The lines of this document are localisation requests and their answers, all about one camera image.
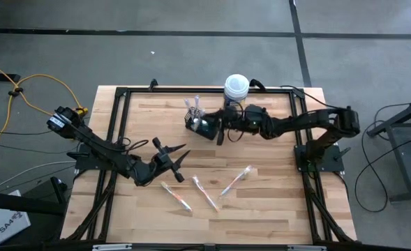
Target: black cable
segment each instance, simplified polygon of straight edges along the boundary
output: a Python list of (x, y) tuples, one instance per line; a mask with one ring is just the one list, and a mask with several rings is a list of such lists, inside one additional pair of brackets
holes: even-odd
[[(401, 106), (401, 105), (411, 105), (411, 103), (403, 103), (403, 104), (395, 104), (395, 105), (386, 105), (386, 106), (380, 108), (380, 109), (375, 113), (375, 115), (374, 115), (374, 122), (378, 121), (379, 112), (382, 111), (383, 109), (388, 108), (388, 107)], [(378, 134), (378, 136), (379, 136), (381, 139), (383, 139), (383, 140), (389, 141), (389, 139), (387, 139), (386, 137), (383, 137), (383, 136), (380, 135), (380, 134)]]
[[(392, 151), (396, 150), (397, 148), (399, 148), (399, 147), (401, 147), (401, 146), (403, 146), (403, 145), (406, 145), (406, 144), (411, 143), (411, 140), (409, 140), (409, 141), (407, 141), (407, 142), (404, 142), (404, 143), (402, 143), (402, 144), (399, 144), (398, 146), (396, 146), (396, 147), (394, 147), (393, 149), (391, 149), (391, 150), (383, 153), (381, 156), (379, 156), (378, 158), (376, 158), (375, 160), (373, 160), (372, 162), (370, 162), (369, 159), (368, 159), (368, 156), (366, 155), (366, 152), (365, 152), (364, 137), (365, 137), (366, 131), (368, 131), (368, 129), (369, 129), (371, 126), (374, 126), (377, 122), (382, 122), (382, 121), (374, 121), (372, 124), (370, 124), (370, 125), (365, 129), (364, 133), (363, 133), (362, 136), (361, 136), (361, 147), (362, 147), (362, 151), (364, 152), (364, 155), (365, 155), (365, 158), (366, 158), (366, 161), (367, 161), (368, 164), (360, 171), (359, 175), (357, 175), (356, 181), (355, 181), (355, 183), (354, 183), (354, 195), (355, 195), (355, 197), (356, 197), (357, 203), (359, 203), (360, 207), (362, 207), (363, 209), (365, 209), (366, 211), (371, 212), (371, 213), (379, 213), (379, 212), (382, 212), (383, 210), (385, 210), (385, 208), (386, 208), (387, 205), (388, 205), (388, 192), (387, 192), (387, 189), (385, 188), (385, 184), (382, 182), (382, 179), (380, 179), (378, 173), (377, 173), (376, 170), (374, 169), (373, 164), (374, 164), (376, 161), (378, 161), (379, 159), (383, 158), (386, 154), (391, 153)], [(378, 209), (378, 210), (371, 210), (371, 209), (366, 208), (364, 205), (362, 205), (362, 204), (360, 203), (359, 198), (358, 198), (358, 196), (357, 196), (357, 184), (358, 184), (358, 182), (359, 182), (359, 178), (360, 178), (360, 176), (364, 173), (364, 171), (365, 171), (368, 167), (371, 167), (371, 169), (373, 170), (375, 176), (378, 178), (378, 180), (379, 180), (379, 182), (380, 182), (380, 185), (382, 186), (382, 188), (383, 188), (383, 190), (384, 190), (384, 192), (385, 192), (385, 202), (384, 202), (384, 205), (383, 205), (380, 209)]]
[(228, 140), (230, 140), (230, 141), (233, 142), (233, 143), (238, 142), (238, 141), (242, 138), (242, 135), (244, 135), (244, 131), (241, 132), (241, 134), (240, 134), (240, 136), (238, 137), (237, 140), (233, 140), (232, 138), (230, 138), (230, 129), (227, 130), (227, 138), (228, 138)]
[(67, 153), (67, 152), (72, 151), (73, 149), (76, 149), (76, 148), (77, 148), (77, 146), (75, 146), (75, 147), (72, 148), (72, 149), (69, 149), (69, 150), (66, 150), (66, 151), (62, 151), (62, 152), (46, 152), (46, 151), (39, 151), (39, 150), (32, 150), (32, 149), (21, 149), (21, 148), (18, 148), (18, 147), (5, 146), (5, 145), (1, 145), (1, 144), (0, 144), (0, 147), (4, 147), (4, 148), (7, 148), (7, 149), (15, 149), (15, 150), (19, 150), (19, 151), (30, 151), (30, 152), (34, 152), (34, 153), (46, 153), (46, 154), (61, 154), (61, 153)]
[(147, 187), (149, 184), (152, 183), (152, 181), (156, 178), (156, 177), (154, 177), (154, 174), (156, 173), (156, 170), (157, 170), (157, 166), (154, 165), (154, 168), (152, 169), (151, 175), (150, 175), (150, 176), (152, 176), (153, 178), (152, 178), (150, 181), (146, 182), (144, 185), (142, 185), (142, 187)]
[[(126, 160), (129, 166), (132, 166), (132, 164), (129, 162), (129, 159)], [(135, 174), (135, 180), (138, 181), (138, 172), (137, 169), (135, 168), (135, 165), (133, 166), (134, 174)]]
[(132, 150), (138, 149), (138, 148), (140, 148), (140, 147), (148, 144), (148, 142), (149, 142), (148, 139), (143, 139), (143, 140), (140, 140), (140, 141), (138, 141), (138, 142), (135, 142), (132, 146), (130, 146), (130, 147), (128, 148), (128, 150), (127, 150), (126, 152), (129, 153), (129, 152), (132, 151)]
[(282, 85), (282, 86), (280, 86), (280, 87), (290, 87), (290, 88), (293, 88), (293, 89), (295, 89), (295, 90), (297, 90), (297, 91), (301, 92), (302, 94), (304, 94), (304, 95), (308, 96), (309, 98), (312, 98), (313, 100), (317, 101), (318, 103), (320, 103), (320, 104), (322, 104), (322, 105), (324, 105), (324, 106), (331, 107), (331, 108), (335, 108), (335, 109), (346, 109), (346, 108), (342, 108), (342, 107), (337, 107), (337, 106), (333, 106), (333, 105), (328, 105), (328, 104), (325, 104), (325, 103), (323, 103), (322, 101), (318, 100), (317, 98), (314, 98), (312, 95), (307, 94), (306, 92), (304, 92), (304, 91), (302, 91), (302, 90), (298, 89), (298, 88), (297, 88), (297, 87), (295, 87), (295, 86), (290, 86), (290, 85)]
[(72, 167), (74, 167), (74, 166), (75, 166), (75, 165), (71, 165), (71, 166), (69, 166), (69, 167), (64, 167), (63, 169), (58, 169), (58, 170), (53, 171), (53, 172), (51, 172), (51, 173), (44, 174), (44, 175), (42, 175), (42, 176), (39, 176), (38, 178), (33, 178), (33, 179), (30, 179), (30, 180), (28, 180), (28, 181), (24, 181), (24, 182), (19, 183), (19, 184), (16, 184), (16, 185), (8, 186), (8, 188), (5, 188), (5, 189), (3, 189), (3, 190), (0, 190), (0, 192), (7, 191), (7, 190), (9, 190), (9, 189), (11, 189), (11, 188), (15, 188), (15, 187), (17, 187), (17, 186), (19, 186), (19, 185), (24, 185), (25, 183), (35, 181), (35, 180), (37, 180), (37, 179), (39, 179), (39, 178), (43, 178), (43, 177), (46, 177), (46, 176), (55, 174), (55, 173), (57, 173), (57, 172), (61, 172), (61, 171), (67, 170), (67, 169), (72, 168)]
[(345, 190), (346, 190), (346, 196), (348, 196), (348, 201), (350, 200), (350, 193), (348, 191), (348, 185), (346, 184), (345, 179), (338, 173), (338, 172), (333, 172), (339, 179), (343, 182), (343, 185), (345, 185)]
[(20, 133), (20, 132), (0, 132), (0, 134), (6, 135), (43, 135), (46, 133), (52, 132), (52, 130), (48, 130), (46, 132), (35, 132), (35, 133)]
[(127, 144), (123, 144), (124, 146), (129, 146), (130, 145), (130, 139), (129, 138), (127, 138), (127, 137), (124, 137), (123, 139), (126, 139), (126, 140), (128, 140), (128, 142), (129, 143), (127, 143)]
[(238, 104), (239, 108), (241, 108), (241, 116), (239, 116), (239, 119), (242, 119), (242, 116), (244, 115), (244, 108), (242, 107), (241, 103), (233, 100), (232, 102), (235, 102), (236, 104)]

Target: cable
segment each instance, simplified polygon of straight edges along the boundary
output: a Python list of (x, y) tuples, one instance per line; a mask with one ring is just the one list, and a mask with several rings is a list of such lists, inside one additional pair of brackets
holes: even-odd
[(338, 172), (333, 172), (339, 179), (343, 182), (343, 185), (345, 185), (345, 190), (346, 190), (346, 196), (348, 197), (348, 201), (350, 200), (350, 193), (348, 191), (348, 185), (346, 185), (345, 179), (338, 173)]
[(21, 133), (21, 132), (0, 132), (0, 134), (6, 135), (43, 135), (46, 133), (52, 132), (52, 130), (48, 130), (46, 132), (35, 132), (35, 133)]
[[(35, 74), (35, 75), (31, 75), (31, 76), (25, 77), (24, 79), (21, 79), (20, 81), (18, 81), (17, 83), (15, 83), (15, 82), (7, 75), (4, 71), (2, 71), (1, 69), (0, 69), (0, 73), (1, 73), (3, 76), (5, 76), (5, 77), (11, 82), (11, 84), (13, 84), (13, 86), (14, 86), (13, 90), (15, 90), (16, 88), (19, 88), (19, 85), (20, 85), (21, 83), (23, 83), (24, 81), (26, 81), (26, 80), (28, 80), (28, 79), (31, 79), (31, 78), (33, 78), (33, 77), (47, 77), (47, 78), (53, 79), (54, 81), (62, 84), (64, 87), (66, 87), (66, 88), (69, 90), (70, 94), (72, 94), (72, 97), (73, 97), (73, 99), (75, 100), (75, 102), (77, 103), (77, 106), (78, 106), (79, 108), (82, 108), (80, 102), (78, 101), (76, 95), (73, 93), (73, 91), (70, 89), (70, 87), (69, 87), (67, 84), (65, 84), (64, 82), (62, 82), (61, 80), (57, 79), (56, 77), (53, 77), (53, 76), (50, 76), (50, 75), (45, 75), (45, 74)], [(50, 116), (52, 115), (51, 113), (46, 112), (46, 111), (44, 111), (43, 109), (41, 109), (41, 108), (39, 108), (39, 107), (36, 107), (36, 106), (30, 104), (30, 102), (25, 98), (25, 95), (24, 95), (21, 91), (19, 92), (19, 94), (22, 96), (22, 98), (24, 99), (25, 103), (26, 103), (28, 106), (30, 106), (30, 107), (32, 107), (32, 108), (34, 108), (34, 109), (36, 109), (36, 110), (38, 110), (39, 112), (42, 112), (42, 113), (44, 113), (44, 114), (47, 114), (47, 115), (50, 115)], [(2, 127), (2, 129), (1, 129), (1, 132), (4, 132), (4, 130), (7, 128), (8, 122), (10, 121), (10, 111), (11, 111), (11, 105), (12, 105), (12, 103), (13, 103), (13, 96), (10, 96), (10, 98), (8, 99), (7, 117), (6, 117), (6, 120), (5, 120), (4, 124), (3, 124), (3, 127)]]
[(126, 151), (126, 154), (128, 154), (128, 153), (129, 153), (130, 151), (132, 151), (132, 150), (135, 150), (135, 149), (138, 149), (138, 148), (144, 146), (145, 144), (148, 144), (148, 142), (149, 142), (148, 139), (143, 139), (143, 140), (140, 140), (140, 141), (138, 141), (138, 142), (135, 142), (132, 146), (130, 146), (130, 147), (128, 148), (128, 150)]
[(48, 173), (48, 174), (44, 174), (44, 175), (39, 176), (39, 177), (37, 177), (37, 178), (33, 178), (33, 179), (30, 179), (30, 180), (28, 180), (28, 181), (24, 181), (24, 182), (19, 183), (19, 184), (16, 184), (16, 185), (8, 186), (7, 188), (5, 188), (5, 189), (3, 189), (3, 190), (0, 190), (0, 192), (7, 191), (7, 190), (9, 190), (9, 189), (11, 189), (11, 188), (16, 188), (17, 186), (24, 185), (24, 184), (26, 184), (26, 183), (35, 181), (35, 180), (37, 180), (37, 179), (39, 179), (39, 178), (43, 178), (43, 177), (46, 177), (46, 176), (55, 174), (55, 173), (57, 173), (57, 172), (61, 172), (61, 171), (67, 170), (67, 169), (72, 168), (72, 167), (74, 167), (74, 166), (75, 166), (75, 165), (71, 165), (71, 166), (69, 166), (69, 167), (64, 167), (63, 169), (56, 170), (56, 171), (53, 171), (53, 172)]
[[(395, 105), (386, 105), (386, 106), (380, 108), (380, 109), (375, 113), (375, 115), (374, 115), (374, 122), (378, 121), (379, 112), (382, 111), (383, 109), (388, 108), (388, 107), (401, 106), (401, 105), (411, 105), (411, 103), (403, 103), (403, 104), (395, 104)], [(386, 137), (383, 137), (383, 136), (380, 135), (380, 134), (378, 134), (378, 136), (379, 136), (381, 139), (383, 139), (383, 140), (389, 141), (389, 139), (387, 139)]]
[(230, 102), (235, 102), (236, 104), (238, 104), (239, 108), (241, 108), (241, 116), (239, 116), (239, 119), (242, 119), (242, 116), (244, 115), (244, 108), (242, 107), (241, 103), (236, 100), (231, 100)]
[(38, 165), (38, 166), (35, 166), (35, 167), (32, 167), (32, 168), (28, 168), (27, 170), (22, 171), (22, 172), (20, 172), (19, 174), (14, 175), (13, 177), (9, 178), (8, 180), (1, 182), (1, 183), (0, 183), (0, 186), (3, 185), (3, 184), (5, 184), (5, 183), (7, 183), (7, 182), (9, 182), (9, 181), (11, 181), (11, 180), (14, 179), (14, 178), (17, 178), (17, 177), (19, 177), (19, 176), (21, 176), (21, 175), (23, 175), (23, 174), (25, 174), (25, 173), (27, 173), (27, 172), (30, 172), (31, 170), (35, 170), (35, 169), (38, 169), (38, 168), (41, 168), (41, 167), (50, 166), (50, 165), (59, 165), (59, 164), (75, 163), (75, 162), (76, 162), (76, 161), (58, 161), (58, 162), (45, 163), (45, 164)]
[(21, 148), (17, 148), (17, 147), (13, 147), (13, 146), (5, 146), (5, 145), (2, 145), (2, 144), (0, 144), (0, 147), (4, 147), (4, 148), (7, 148), (7, 149), (15, 149), (15, 150), (19, 150), (19, 151), (30, 151), (30, 152), (34, 152), (34, 153), (46, 153), (46, 154), (61, 154), (61, 153), (67, 153), (67, 152), (72, 151), (73, 149), (76, 149), (76, 148), (77, 148), (77, 146), (76, 146), (76, 147), (74, 147), (74, 148), (72, 148), (72, 149), (69, 149), (69, 150), (66, 150), (66, 151), (62, 151), (62, 152), (46, 152), (46, 151), (39, 151), (39, 150), (32, 150), (32, 149), (21, 149)]
[[(406, 144), (411, 143), (411, 140), (409, 140), (409, 141), (407, 141), (407, 142), (404, 142), (404, 143), (402, 143), (402, 144), (399, 144), (398, 146), (396, 146), (396, 147), (394, 147), (393, 149), (391, 149), (391, 150), (383, 153), (381, 156), (379, 156), (378, 158), (376, 158), (375, 160), (373, 160), (372, 162), (370, 162), (369, 159), (368, 159), (368, 156), (366, 155), (366, 152), (365, 152), (364, 137), (365, 137), (366, 131), (367, 131), (371, 126), (375, 125), (377, 122), (381, 122), (381, 121), (374, 121), (372, 124), (370, 124), (370, 125), (365, 129), (364, 133), (363, 133), (362, 136), (361, 136), (361, 147), (362, 147), (362, 151), (364, 152), (364, 155), (365, 155), (365, 158), (366, 158), (366, 161), (367, 161), (368, 164), (360, 171), (359, 175), (357, 175), (356, 181), (355, 181), (355, 184), (354, 184), (354, 195), (355, 195), (355, 197), (356, 197), (357, 203), (360, 205), (360, 207), (362, 207), (363, 209), (365, 209), (366, 211), (371, 212), (371, 213), (379, 213), (379, 212), (382, 212), (383, 210), (385, 210), (385, 208), (386, 208), (387, 205), (388, 205), (388, 192), (387, 192), (387, 189), (385, 188), (385, 184), (382, 182), (382, 179), (380, 179), (378, 173), (377, 173), (376, 170), (374, 169), (373, 164), (374, 164), (376, 161), (378, 161), (379, 159), (383, 158), (386, 154), (391, 153), (392, 151), (396, 150), (397, 148), (399, 148), (399, 147), (401, 147), (401, 146), (403, 146), (403, 145), (406, 145)], [(378, 180), (379, 180), (379, 182), (380, 182), (380, 185), (382, 186), (382, 188), (383, 188), (383, 190), (384, 190), (384, 192), (385, 192), (385, 202), (384, 202), (384, 205), (383, 205), (380, 209), (378, 209), (378, 210), (371, 210), (371, 209), (366, 208), (364, 205), (362, 205), (362, 204), (360, 203), (359, 198), (358, 198), (358, 195), (357, 195), (357, 184), (358, 184), (358, 182), (359, 182), (359, 178), (360, 178), (360, 176), (364, 173), (364, 171), (365, 171), (368, 167), (371, 167), (371, 169), (373, 170), (375, 176), (378, 178)]]
[(244, 135), (244, 131), (241, 132), (241, 134), (240, 134), (240, 136), (238, 137), (237, 140), (233, 140), (232, 138), (230, 138), (230, 129), (227, 130), (227, 138), (228, 138), (228, 140), (230, 140), (233, 143), (238, 142), (242, 138), (242, 135)]
[(53, 131), (48, 130), (48, 131), (45, 131), (45, 132), (0, 132), (0, 133), (1, 134), (6, 134), (6, 135), (43, 135), (43, 134), (46, 134), (46, 133), (49, 133), (49, 132), (53, 132)]
[(127, 138), (127, 137), (124, 137), (123, 139), (126, 139), (126, 140), (128, 140), (128, 142), (129, 143), (127, 143), (127, 144), (123, 144), (124, 146), (129, 146), (130, 145), (130, 139), (129, 138)]
[(290, 87), (290, 88), (293, 88), (293, 89), (295, 89), (295, 90), (297, 90), (297, 91), (301, 92), (302, 94), (304, 94), (304, 95), (308, 96), (309, 98), (312, 98), (313, 100), (317, 101), (318, 103), (320, 103), (320, 104), (322, 104), (322, 105), (324, 105), (324, 106), (331, 107), (331, 108), (335, 108), (335, 109), (346, 109), (346, 108), (342, 108), (342, 107), (337, 107), (337, 106), (333, 106), (333, 105), (328, 105), (328, 104), (325, 104), (325, 103), (323, 103), (322, 101), (318, 100), (317, 98), (314, 98), (314, 97), (313, 97), (313, 96), (311, 96), (310, 94), (307, 94), (306, 92), (304, 92), (304, 91), (302, 91), (302, 90), (298, 89), (298, 88), (297, 88), (297, 87), (295, 87), (295, 86), (290, 86), (290, 85), (282, 85), (282, 86), (280, 86), (280, 87)]

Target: pen holder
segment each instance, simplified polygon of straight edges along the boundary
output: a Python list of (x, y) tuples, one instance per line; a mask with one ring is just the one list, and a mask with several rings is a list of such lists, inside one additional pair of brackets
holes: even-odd
[[(195, 122), (199, 123), (196, 130), (194, 129)], [(185, 127), (199, 134), (200, 136), (206, 137), (210, 140), (213, 140), (218, 132), (217, 126), (211, 125), (206, 121), (200, 120), (200, 110), (194, 107), (190, 107), (190, 109), (185, 115)]]

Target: metal bracket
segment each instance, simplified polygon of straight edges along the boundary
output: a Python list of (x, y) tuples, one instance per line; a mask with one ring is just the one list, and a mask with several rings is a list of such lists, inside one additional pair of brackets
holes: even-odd
[(311, 245), (289, 245), (287, 251), (326, 251), (326, 247)]
[(128, 90), (126, 88), (116, 88), (115, 89), (115, 97), (119, 98), (122, 97), (123, 94), (125, 94), (125, 92), (127, 92)]
[(261, 91), (267, 91), (267, 90), (266, 90), (266, 87), (264, 87), (264, 85), (261, 84), (261, 82), (259, 82), (259, 81), (256, 80), (256, 79), (252, 79), (252, 80), (250, 81), (249, 86), (250, 86), (250, 87), (255, 87), (255, 86), (256, 86), (256, 87), (259, 88)]
[(149, 84), (149, 91), (152, 92), (155, 86), (158, 86), (157, 79), (152, 79), (151, 83)]
[(295, 161), (299, 172), (343, 172), (345, 167), (341, 159), (340, 148), (337, 145), (330, 146), (324, 152), (322, 162), (314, 166), (309, 165), (309, 162), (303, 159), (303, 154), (306, 152), (306, 146), (295, 146)]
[(304, 92), (303, 91), (299, 91), (297, 89), (292, 89), (292, 92), (294, 94), (294, 96), (304, 99)]
[(104, 244), (104, 245), (94, 245), (92, 251), (121, 251), (121, 250), (132, 250), (133, 244)]

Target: black metal frame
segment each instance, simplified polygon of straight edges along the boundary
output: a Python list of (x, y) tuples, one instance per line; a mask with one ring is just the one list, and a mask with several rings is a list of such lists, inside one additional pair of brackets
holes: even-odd
[(386, 120), (385, 122), (381, 123), (377, 127), (372, 130), (366, 132), (368, 136), (374, 137), (379, 135), (381, 132), (386, 132), (388, 134), (389, 141), (391, 146), (394, 149), (394, 156), (396, 157), (396, 161), (398, 163), (399, 169), (402, 173), (404, 183), (408, 189), (408, 192), (394, 195), (389, 198), (390, 202), (398, 202), (398, 201), (407, 201), (411, 200), (411, 167), (407, 167), (402, 159), (401, 152), (398, 149), (398, 143), (396, 142), (396, 138), (394, 135), (394, 128), (397, 127), (411, 127), (411, 123), (405, 123), (406, 121), (411, 119), (411, 105), (404, 109), (402, 112), (394, 115), (390, 119)]
[(29, 213), (45, 213), (51, 215), (64, 216), (66, 213), (67, 201), (57, 183), (55, 177), (50, 178), (54, 193), (58, 203), (31, 199), (27, 197), (18, 197), (15, 195), (0, 194), (0, 208), (14, 211), (25, 211)]
[[(223, 87), (218, 87), (218, 88), (196, 88), (196, 87), (188, 87), (188, 88), (170, 88), (170, 87), (156, 87), (153, 89), (149, 89), (147, 87), (117, 87), (117, 90), (115, 91), (115, 97), (114, 97), (114, 104), (112, 107), (112, 113), (111, 113), (111, 118), (110, 118), (110, 124), (109, 124), (109, 129), (107, 132), (107, 141), (112, 141), (112, 135), (113, 135), (113, 130), (115, 127), (115, 121), (117, 119), (117, 111), (118, 111), (118, 107), (119, 107), (119, 101), (120, 98), (122, 96), (124, 96), (125, 100), (124, 100), (124, 108), (123, 108), (123, 113), (121, 116), (121, 122), (120, 122), (120, 128), (119, 128), (119, 134), (118, 134), (118, 140), (121, 141), (123, 140), (124, 137), (124, 132), (125, 132), (125, 127), (126, 127), (126, 120), (128, 118), (128, 110), (129, 110), (129, 104), (130, 104), (130, 97), (132, 95), (132, 93), (223, 93)], [(250, 89), (249, 93), (269, 93), (269, 94), (287, 94), (289, 96), (290, 99), (290, 108), (292, 111), (292, 115), (293, 116), (297, 116), (298, 112), (297, 112), (297, 107), (295, 105), (295, 100), (297, 98), (297, 96), (295, 95), (295, 92), (293, 89), (268, 89), (267, 92), (266, 91), (262, 91), (259, 89)], [(301, 110), (302, 112), (306, 112), (307, 111), (307, 106), (306, 106), (306, 102), (303, 98), (299, 97), (299, 102), (300, 102), (300, 106), (301, 106)], [(312, 139), (312, 133), (310, 130), (306, 131), (306, 136), (308, 138), (308, 140)], [(297, 144), (298, 145), (302, 145), (302, 139), (301, 139), (301, 133), (299, 131), (295, 132), (295, 137), (297, 140)], [(106, 172), (104, 171), (100, 171), (100, 175), (98, 177), (98, 183), (97, 183), (97, 188), (96, 188), (96, 194), (95, 194), (95, 202), (94, 205), (96, 206), (100, 206), (98, 205), (98, 202), (100, 201), (99, 199), (102, 197), (102, 195), (104, 195), (104, 193), (102, 194), (102, 190), (103, 190), (103, 186), (104, 186), (104, 181), (105, 181), (105, 175)], [(302, 172), (301, 175), (303, 176), (303, 181), (305, 181), (305, 178), (308, 178), (308, 174)], [(319, 172), (314, 172), (314, 176), (315, 176), (315, 185), (316, 185), (316, 191), (317, 191), (317, 195), (320, 198), (322, 204), (324, 205), (324, 196), (323, 196), (323, 189), (322, 189), (322, 183), (321, 183), (321, 179), (320, 179), (320, 174)], [(110, 192), (110, 195), (107, 199), (106, 202), (106, 209), (105, 209), (105, 216), (104, 216), (104, 220), (103, 220), (103, 224), (101, 227), (101, 231), (100, 231), (100, 235), (98, 236), (98, 238), (102, 241), (106, 240), (107, 237), (107, 228), (109, 227), (109, 220), (110, 220), (110, 212), (111, 212), (111, 208), (112, 208), (112, 200), (114, 197), (114, 187), (115, 187), (115, 182), (117, 179), (117, 174), (115, 172), (112, 172), (112, 176), (110, 179), (110, 183), (108, 184), (111, 185), (112, 184), (112, 191)], [(315, 221), (315, 213), (313, 210), (313, 203), (311, 201), (311, 198), (309, 197), (309, 194), (306, 192), (305, 194), (306, 196), (306, 205), (308, 208), (308, 216), (309, 216), (309, 222), (310, 222), (310, 228), (311, 228), (311, 236), (312, 236), (312, 241), (313, 243), (321, 240), (321, 238), (318, 235), (317, 232), (317, 223)], [(89, 227), (89, 231), (87, 234), (87, 238), (88, 239), (93, 239), (94, 235), (95, 235), (95, 226), (96, 226), (96, 215), (93, 216), (94, 219), (90, 224)], [(331, 241), (331, 232), (329, 230), (329, 226), (326, 222), (324, 222), (324, 239)]]

